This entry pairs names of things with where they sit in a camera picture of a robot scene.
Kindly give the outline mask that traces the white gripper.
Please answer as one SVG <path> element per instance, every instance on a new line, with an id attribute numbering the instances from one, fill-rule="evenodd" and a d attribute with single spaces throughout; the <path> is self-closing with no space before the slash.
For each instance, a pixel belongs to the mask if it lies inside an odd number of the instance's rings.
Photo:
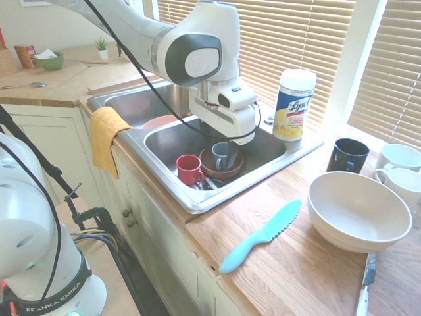
<path id="1" fill-rule="evenodd" d="M 200 119 L 200 131 L 208 152 L 211 152 L 213 146 L 212 128 L 233 140 L 228 141 L 226 157 L 226 166 L 232 167 L 239 152 L 238 145 L 245 145 L 254 138 L 253 106 L 247 105 L 242 109 L 231 111 L 222 105 L 207 105 L 197 95 L 190 94 L 189 109 Z"/>

